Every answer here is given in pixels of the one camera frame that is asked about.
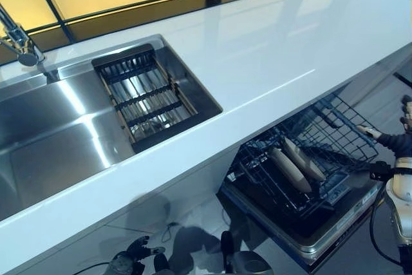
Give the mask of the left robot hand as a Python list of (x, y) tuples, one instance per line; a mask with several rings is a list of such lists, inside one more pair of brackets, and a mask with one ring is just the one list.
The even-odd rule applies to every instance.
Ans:
[(126, 249), (127, 255), (132, 260), (132, 274), (142, 274), (145, 265), (140, 263), (141, 260), (149, 257), (156, 256), (158, 254), (163, 254), (165, 252), (165, 247), (147, 247), (149, 243), (149, 236), (141, 236), (137, 238), (133, 243), (131, 243)]

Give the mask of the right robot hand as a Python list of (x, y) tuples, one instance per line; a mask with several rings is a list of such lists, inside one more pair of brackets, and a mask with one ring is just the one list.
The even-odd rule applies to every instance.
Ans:
[(379, 144), (390, 149), (395, 158), (411, 158), (411, 97), (404, 95), (401, 100), (404, 116), (400, 118), (404, 133), (399, 135), (389, 135), (381, 133), (373, 128), (356, 126), (356, 128), (366, 136), (376, 140)]

